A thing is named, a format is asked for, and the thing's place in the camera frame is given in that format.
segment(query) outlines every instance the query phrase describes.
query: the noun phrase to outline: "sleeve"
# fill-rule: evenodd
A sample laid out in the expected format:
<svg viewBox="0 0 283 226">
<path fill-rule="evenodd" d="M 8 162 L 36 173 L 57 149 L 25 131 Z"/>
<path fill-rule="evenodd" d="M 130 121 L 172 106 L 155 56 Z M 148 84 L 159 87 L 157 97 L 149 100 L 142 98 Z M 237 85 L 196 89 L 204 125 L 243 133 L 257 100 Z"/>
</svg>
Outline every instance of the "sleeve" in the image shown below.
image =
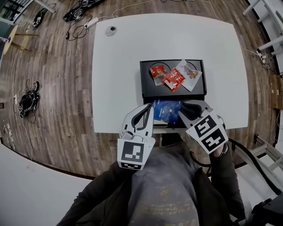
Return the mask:
<svg viewBox="0 0 283 226">
<path fill-rule="evenodd" d="M 229 213 L 238 219 L 245 219 L 245 209 L 240 195 L 231 150 L 228 149 L 219 160 L 211 155 L 210 161 L 212 163 L 212 185 L 223 196 Z"/>
<path fill-rule="evenodd" d="M 108 171 L 96 177 L 80 192 L 57 226 L 73 226 L 95 206 L 108 198 L 135 170 L 120 168 L 114 162 Z"/>
</svg>

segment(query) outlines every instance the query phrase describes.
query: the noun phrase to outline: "floor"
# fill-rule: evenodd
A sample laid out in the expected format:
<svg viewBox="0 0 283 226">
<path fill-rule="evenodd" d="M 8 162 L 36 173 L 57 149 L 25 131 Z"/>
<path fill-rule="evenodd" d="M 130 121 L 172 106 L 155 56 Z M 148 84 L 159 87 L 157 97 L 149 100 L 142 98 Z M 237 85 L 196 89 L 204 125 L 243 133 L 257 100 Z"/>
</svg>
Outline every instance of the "floor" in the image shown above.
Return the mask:
<svg viewBox="0 0 283 226">
<path fill-rule="evenodd" d="M 0 102 L 4 103 L 4 109 L 0 110 L 0 127 L 3 144 L 47 165 L 73 173 L 97 176 L 116 160 L 118 135 L 94 133 L 91 79 L 95 27 L 90 28 L 84 38 L 67 41 L 65 32 L 70 24 L 65 23 L 62 16 L 76 0 L 47 2 L 57 3 L 56 13 L 48 12 L 41 26 L 31 32 L 40 35 L 29 40 L 27 48 L 31 53 L 11 48 L 2 60 Z M 140 2 L 144 1 L 105 0 L 87 13 L 96 17 L 109 16 L 116 9 Z M 243 48 L 255 50 L 267 42 L 256 16 L 253 13 L 246 17 L 242 15 L 248 6 L 245 0 L 210 2 L 221 20 L 234 25 Z M 19 29 L 21 32 L 25 31 L 40 9 L 36 3 L 28 7 L 20 18 L 23 20 Z M 165 3 L 156 0 L 127 8 L 117 15 L 144 13 L 181 13 L 215 18 L 207 3 L 169 0 Z M 15 42 L 20 43 L 22 38 L 17 38 Z M 257 56 L 244 50 L 243 56 L 249 86 L 249 125 L 229 130 L 228 135 L 251 148 L 255 133 L 270 143 L 274 142 L 276 112 L 271 107 L 268 71 L 262 68 Z M 42 84 L 39 92 L 41 100 L 33 124 L 16 115 L 16 106 L 13 106 L 13 96 L 22 95 L 27 79 L 29 86 L 35 80 Z M 182 137 L 201 161 L 208 161 L 207 155 L 188 136 L 182 134 Z M 155 138 L 156 145 L 159 145 L 160 136 L 155 135 Z"/>
</svg>

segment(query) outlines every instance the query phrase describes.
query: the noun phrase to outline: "black box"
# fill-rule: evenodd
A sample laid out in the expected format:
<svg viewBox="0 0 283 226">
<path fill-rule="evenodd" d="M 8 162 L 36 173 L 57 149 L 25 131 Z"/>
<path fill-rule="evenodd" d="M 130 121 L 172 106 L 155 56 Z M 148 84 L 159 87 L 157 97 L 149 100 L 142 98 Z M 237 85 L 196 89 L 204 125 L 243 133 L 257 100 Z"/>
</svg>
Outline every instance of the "black box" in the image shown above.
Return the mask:
<svg viewBox="0 0 283 226">
<path fill-rule="evenodd" d="M 199 78 L 192 92 L 182 85 L 172 92 L 168 86 L 162 84 L 155 86 L 154 80 L 150 73 L 151 67 L 164 65 L 167 73 L 178 65 L 181 60 L 148 60 L 140 61 L 141 68 L 141 88 L 144 103 L 151 103 L 155 99 L 163 100 L 204 100 L 207 94 L 207 84 L 205 80 L 204 66 L 202 60 L 186 60 L 192 70 L 201 71 L 203 74 Z"/>
</svg>

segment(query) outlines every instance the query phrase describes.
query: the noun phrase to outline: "dark jacket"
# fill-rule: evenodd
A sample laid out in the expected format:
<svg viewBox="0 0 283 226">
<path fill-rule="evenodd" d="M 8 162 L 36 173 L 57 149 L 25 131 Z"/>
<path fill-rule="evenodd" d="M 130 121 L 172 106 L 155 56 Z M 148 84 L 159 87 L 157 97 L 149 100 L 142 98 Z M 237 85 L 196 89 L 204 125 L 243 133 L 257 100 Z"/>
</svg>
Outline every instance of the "dark jacket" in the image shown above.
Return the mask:
<svg viewBox="0 0 283 226">
<path fill-rule="evenodd" d="M 184 142 L 153 149 L 181 154 L 187 161 L 189 149 Z M 108 171 L 96 177 L 79 193 L 57 226 L 128 225 L 127 209 L 131 195 L 131 176 L 135 170 L 120 168 L 114 162 Z M 200 226 L 232 225 L 230 214 L 245 219 L 237 174 L 231 150 L 211 167 L 211 181 L 200 168 L 193 181 L 197 195 Z"/>
</svg>

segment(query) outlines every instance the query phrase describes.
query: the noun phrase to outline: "white cable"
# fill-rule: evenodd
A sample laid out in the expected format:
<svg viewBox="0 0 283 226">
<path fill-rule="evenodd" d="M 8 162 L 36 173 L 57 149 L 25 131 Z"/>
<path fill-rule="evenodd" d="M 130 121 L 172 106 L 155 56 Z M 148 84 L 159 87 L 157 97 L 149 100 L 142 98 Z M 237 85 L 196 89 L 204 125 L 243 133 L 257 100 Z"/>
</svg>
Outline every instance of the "white cable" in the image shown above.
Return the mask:
<svg viewBox="0 0 283 226">
<path fill-rule="evenodd" d="M 15 104 L 15 100 L 14 100 L 14 83 L 13 83 L 13 76 L 11 77 L 11 84 L 12 84 L 12 92 L 13 92 L 13 104 Z M 26 129 L 26 127 L 25 127 L 25 124 L 23 123 L 23 127 L 25 128 L 25 131 L 26 131 L 26 135 L 27 135 L 27 138 L 28 138 L 28 141 L 30 142 L 30 146 L 31 146 L 31 160 L 32 160 L 32 154 L 33 154 L 33 152 L 34 152 L 34 149 L 32 148 L 32 145 L 31 145 L 31 140 L 30 140 L 30 138 L 29 138 L 29 136 L 28 136 L 28 134 L 27 134 L 27 129 Z"/>
<path fill-rule="evenodd" d="M 248 50 L 248 49 L 244 49 L 243 47 L 241 47 L 241 49 L 246 50 L 246 51 L 248 51 L 248 52 L 250 52 L 250 53 L 253 53 L 253 54 L 259 56 L 257 53 L 254 53 L 254 52 L 252 52 L 252 51 L 250 51 L 250 50 Z"/>
<path fill-rule="evenodd" d="M 28 136 L 28 134 L 27 134 L 27 129 L 26 129 L 26 127 L 25 127 L 25 124 L 24 124 L 24 123 L 23 123 L 23 127 L 25 128 L 25 131 L 26 131 L 26 135 L 27 135 L 28 141 L 30 142 L 30 146 L 31 146 L 31 160 L 32 160 L 32 154 L 33 154 L 33 152 L 34 152 L 34 149 L 32 148 L 31 140 L 30 140 L 30 138 L 29 138 L 29 136 Z"/>
<path fill-rule="evenodd" d="M 213 11 L 213 13 L 214 13 L 214 15 L 217 17 L 217 19 L 219 19 L 220 21 L 222 21 L 222 20 L 216 15 L 216 13 L 215 13 L 215 11 L 214 11 L 214 9 L 213 9 L 213 7 L 212 7 L 212 4 L 211 4 L 210 2 L 208 2 L 208 1 L 203 1 L 203 0 L 198 0 L 198 1 L 209 3 L 210 6 L 211 6 L 212 11 Z"/>
<path fill-rule="evenodd" d="M 142 3 L 139 3 L 139 4 L 135 4 L 135 5 L 141 5 L 141 4 L 145 4 L 145 3 L 148 3 L 148 2 L 154 2 L 154 1 L 156 1 L 156 0 L 151 0 L 151 1 L 147 1 L 147 2 L 142 2 Z M 128 5 L 128 6 L 124 7 L 124 8 L 122 8 L 122 9 L 117 9 L 117 10 L 115 10 L 115 11 L 112 13 L 112 18 L 118 18 L 118 16 L 114 16 L 114 13 L 115 13 L 115 12 L 121 11 L 121 10 L 123 10 L 123 9 L 125 9 L 125 8 L 131 7 L 131 6 L 135 6 L 135 5 Z"/>
</svg>

